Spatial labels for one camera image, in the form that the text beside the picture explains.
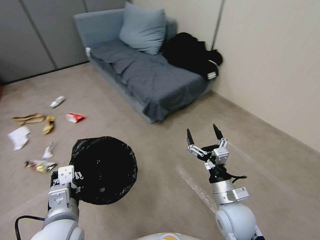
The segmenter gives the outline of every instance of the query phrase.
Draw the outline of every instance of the gray wall panel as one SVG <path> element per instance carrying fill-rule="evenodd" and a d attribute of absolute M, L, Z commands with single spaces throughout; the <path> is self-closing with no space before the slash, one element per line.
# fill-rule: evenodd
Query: gray wall panel
<path fill-rule="evenodd" d="M 85 12 L 81 0 L 23 0 L 58 68 L 87 61 L 72 16 Z"/>
<path fill-rule="evenodd" d="M 85 0 L 88 11 L 103 11 L 109 9 L 123 8 L 126 0 Z"/>
<path fill-rule="evenodd" d="M 54 70 L 18 0 L 1 0 L 0 33 L 2 82 Z"/>

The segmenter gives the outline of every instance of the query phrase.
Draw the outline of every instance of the gray blanket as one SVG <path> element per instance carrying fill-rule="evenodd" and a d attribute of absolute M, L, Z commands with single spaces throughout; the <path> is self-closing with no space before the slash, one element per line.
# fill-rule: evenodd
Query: gray blanket
<path fill-rule="evenodd" d="M 138 101 L 143 113 L 160 121 L 199 97 L 209 82 L 198 74 L 170 65 L 162 56 L 128 47 L 120 40 L 91 46 L 98 63 L 108 63 Z"/>

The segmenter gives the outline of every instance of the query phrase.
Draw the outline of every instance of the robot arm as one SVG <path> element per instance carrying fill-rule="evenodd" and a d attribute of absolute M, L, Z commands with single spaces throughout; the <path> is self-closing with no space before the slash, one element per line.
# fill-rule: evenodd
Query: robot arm
<path fill-rule="evenodd" d="M 84 231 L 78 226 L 79 202 L 74 194 L 79 190 L 74 182 L 81 178 L 72 165 L 60 167 L 52 174 L 49 210 L 42 230 L 31 240 L 84 240 Z"/>
<path fill-rule="evenodd" d="M 229 156 L 226 149 L 228 139 L 213 125 L 218 144 L 199 148 L 194 145 L 191 133 L 187 130 L 188 151 L 198 159 L 205 161 L 210 172 L 209 182 L 213 188 L 213 197 L 218 206 L 216 222 L 226 240 L 262 240 L 262 236 L 253 212 L 241 202 L 249 197 L 245 187 L 236 188 L 233 183 L 246 176 L 234 176 L 224 167 Z"/>

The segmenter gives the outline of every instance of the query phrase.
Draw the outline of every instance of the black jacket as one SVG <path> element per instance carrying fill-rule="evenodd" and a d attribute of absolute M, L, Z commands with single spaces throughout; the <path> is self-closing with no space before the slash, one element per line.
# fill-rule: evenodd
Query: black jacket
<path fill-rule="evenodd" d="M 207 51 L 205 42 L 199 42 L 185 32 L 178 33 L 164 45 L 163 56 L 170 64 L 200 74 L 205 79 L 213 72 L 218 76 L 218 65 L 222 63 L 217 50 Z"/>

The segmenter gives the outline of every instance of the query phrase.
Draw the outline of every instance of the gray pillow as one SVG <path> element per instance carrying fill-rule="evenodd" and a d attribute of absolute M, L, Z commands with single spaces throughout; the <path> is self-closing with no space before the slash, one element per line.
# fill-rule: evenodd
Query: gray pillow
<path fill-rule="evenodd" d="M 130 47 L 151 55 L 158 54 L 164 41 L 164 9 L 143 9 L 126 2 L 119 38 Z"/>

